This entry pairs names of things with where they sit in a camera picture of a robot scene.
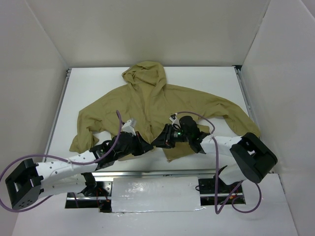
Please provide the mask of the tan hooded zip jacket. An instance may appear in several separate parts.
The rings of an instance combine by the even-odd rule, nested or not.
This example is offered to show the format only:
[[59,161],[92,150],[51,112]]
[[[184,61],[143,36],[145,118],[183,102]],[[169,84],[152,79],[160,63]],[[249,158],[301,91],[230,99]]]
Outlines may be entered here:
[[144,61],[133,65],[122,74],[126,84],[111,90],[83,108],[77,119],[77,134],[69,150],[83,153],[98,143],[96,133],[118,133],[119,121],[133,118],[136,131],[146,142],[152,142],[162,132],[169,117],[222,117],[238,136],[248,132],[260,136],[258,126],[235,103],[199,90],[167,83],[163,66]]

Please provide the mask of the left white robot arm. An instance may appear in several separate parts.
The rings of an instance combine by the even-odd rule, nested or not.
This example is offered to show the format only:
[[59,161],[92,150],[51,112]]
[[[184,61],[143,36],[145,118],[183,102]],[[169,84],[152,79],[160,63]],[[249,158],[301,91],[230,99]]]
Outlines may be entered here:
[[60,193],[81,193],[84,196],[106,191],[97,184],[93,172],[112,166],[127,155],[140,156],[153,149],[139,133],[121,132],[90,150],[68,159],[35,163],[23,160],[5,179],[12,212],[35,207],[35,202]]

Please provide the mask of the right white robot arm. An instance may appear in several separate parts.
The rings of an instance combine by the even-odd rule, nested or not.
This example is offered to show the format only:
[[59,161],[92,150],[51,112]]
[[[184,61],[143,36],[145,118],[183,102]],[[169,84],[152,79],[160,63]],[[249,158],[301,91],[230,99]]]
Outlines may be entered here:
[[235,164],[219,171],[214,180],[214,187],[219,192],[226,192],[233,183],[249,180],[260,183],[277,164],[273,152],[253,133],[243,136],[215,136],[200,131],[191,116],[177,119],[170,117],[172,123],[166,124],[161,134],[152,142],[159,148],[174,148],[177,143],[188,143],[195,153],[214,153],[231,156]]

